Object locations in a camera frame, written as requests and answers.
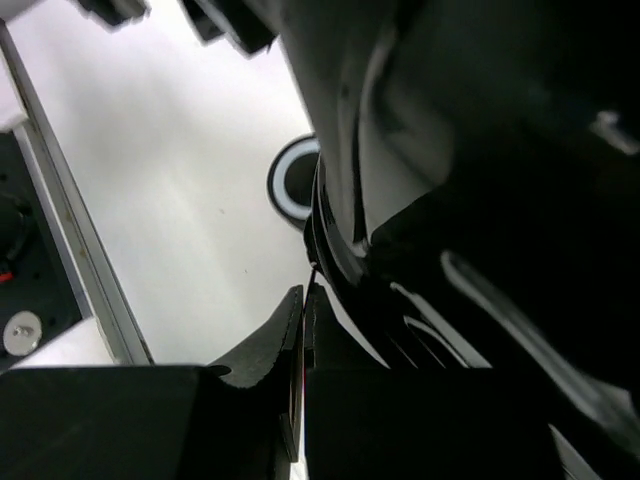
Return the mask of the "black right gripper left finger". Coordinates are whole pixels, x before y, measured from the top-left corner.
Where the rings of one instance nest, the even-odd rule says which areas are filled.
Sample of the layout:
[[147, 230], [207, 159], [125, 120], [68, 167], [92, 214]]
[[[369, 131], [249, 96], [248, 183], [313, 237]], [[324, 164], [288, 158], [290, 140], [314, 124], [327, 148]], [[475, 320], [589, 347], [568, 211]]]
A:
[[286, 479], [299, 458], [304, 292], [206, 366], [1, 377], [5, 479]]

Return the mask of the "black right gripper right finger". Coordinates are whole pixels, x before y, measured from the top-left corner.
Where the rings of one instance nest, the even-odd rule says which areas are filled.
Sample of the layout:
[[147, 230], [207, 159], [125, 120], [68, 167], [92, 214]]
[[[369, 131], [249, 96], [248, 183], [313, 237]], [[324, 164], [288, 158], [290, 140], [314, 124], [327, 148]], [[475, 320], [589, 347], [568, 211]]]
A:
[[342, 327], [327, 292], [305, 318], [311, 479], [562, 479], [550, 428], [489, 368], [389, 369]]

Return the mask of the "black white space suitcase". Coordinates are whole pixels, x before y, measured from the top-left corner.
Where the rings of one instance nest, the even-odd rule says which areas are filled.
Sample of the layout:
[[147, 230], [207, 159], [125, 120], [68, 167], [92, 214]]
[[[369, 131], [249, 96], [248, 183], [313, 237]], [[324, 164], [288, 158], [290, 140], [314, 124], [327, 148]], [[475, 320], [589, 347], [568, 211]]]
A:
[[187, 1], [281, 43], [320, 145], [309, 251], [389, 365], [520, 367], [639, 455], [639, 5]]

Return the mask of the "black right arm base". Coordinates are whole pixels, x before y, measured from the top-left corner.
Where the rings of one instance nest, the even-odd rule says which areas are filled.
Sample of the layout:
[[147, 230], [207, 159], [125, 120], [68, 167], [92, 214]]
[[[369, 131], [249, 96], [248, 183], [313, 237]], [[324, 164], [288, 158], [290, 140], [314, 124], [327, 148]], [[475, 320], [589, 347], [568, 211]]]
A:
[[1, 135], [1, 340], [23, 342], [8, 327], [21, 312], [35, 315], [37, 344], [46, 345], [81, 319], [18, 140]]

